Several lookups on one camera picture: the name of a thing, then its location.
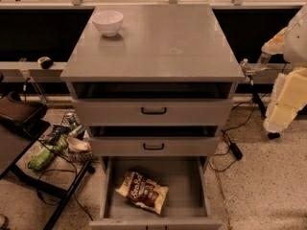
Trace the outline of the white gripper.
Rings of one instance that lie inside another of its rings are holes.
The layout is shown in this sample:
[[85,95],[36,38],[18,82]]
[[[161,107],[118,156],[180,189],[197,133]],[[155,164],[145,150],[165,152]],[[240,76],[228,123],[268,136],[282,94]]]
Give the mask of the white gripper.
[[[280,30],[267,41],[261,50],[270,55],[282,54],[287,28]],[[275,79],[271,100],[266,110],[264,129],[279,133],[296,117],[297,112],[307,104],[307,69],[296,68],[285,75],[279,73]]]

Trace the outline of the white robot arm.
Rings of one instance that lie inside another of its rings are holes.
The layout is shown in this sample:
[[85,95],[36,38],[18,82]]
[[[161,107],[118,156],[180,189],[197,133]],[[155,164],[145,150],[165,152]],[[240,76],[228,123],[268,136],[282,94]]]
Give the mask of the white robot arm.
[[261,50],[269,55],[282,54],[294,67],[291,73],[276,78],[266,112],[265,130],[278,133],[307,105],[307,4]]

